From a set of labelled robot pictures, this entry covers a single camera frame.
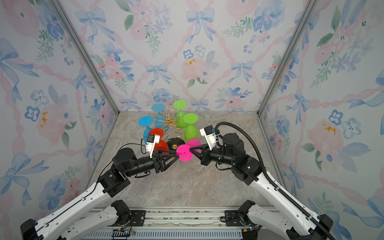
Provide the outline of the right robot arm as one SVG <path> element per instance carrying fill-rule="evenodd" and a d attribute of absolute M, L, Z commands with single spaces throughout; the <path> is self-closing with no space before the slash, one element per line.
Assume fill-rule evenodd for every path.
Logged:
<path fill-rule="evenodd" d="M 334 239 L 331 234 L 333 220 L 299 203 L 268 171 L 263 171 L 261 157 L 248 155 L 244 142 L 237 134 L 224 135 L 222 145 L 214 143 L 213 138 L 210 135 L 206 144 L 188 147 L 185 152 L 196 156 L 203 165 L 211 162 L 230 165 L 236 178 L 262 194 L 280 212 L 277 215 L 252 201 L 245 201 L 238 210 L 244 225 L 261 225 L 285 240 Z"/>

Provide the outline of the pink wine glass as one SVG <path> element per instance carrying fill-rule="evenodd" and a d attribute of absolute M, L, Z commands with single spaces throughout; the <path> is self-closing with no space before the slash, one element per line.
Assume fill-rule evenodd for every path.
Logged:
<path fill-rule="evenodd" d="M 179 160 L 182 162 L 190 161 L 194 156 L 194 154 L 190 152 L 190 148 L 200 145 L 201 141 L 196 138 L 188 140 L 184 145 L 180 145 L 176 150 L 177 155 L 179 156 Z"/>

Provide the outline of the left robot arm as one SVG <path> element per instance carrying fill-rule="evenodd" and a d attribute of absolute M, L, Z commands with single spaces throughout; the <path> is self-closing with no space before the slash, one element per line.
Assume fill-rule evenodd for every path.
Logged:
<path fill-rule="evenodd" d="M 130 177 L 154 170 L 164 172 L 179 159 L 175 151 L 157 150 L 137 158 L 130 148 L 122 148 L 112 159 L 113 165 L 87 190 L 64 207 L 39 220 L 29 219 L 21 225 L 24 240 L 80 240 L 90 233 L 111 225 L 127 225 L 134 216 L 119 200 L 98 214 L 84 217 L 97 205 L 110 200 L 131 182 Z"/>

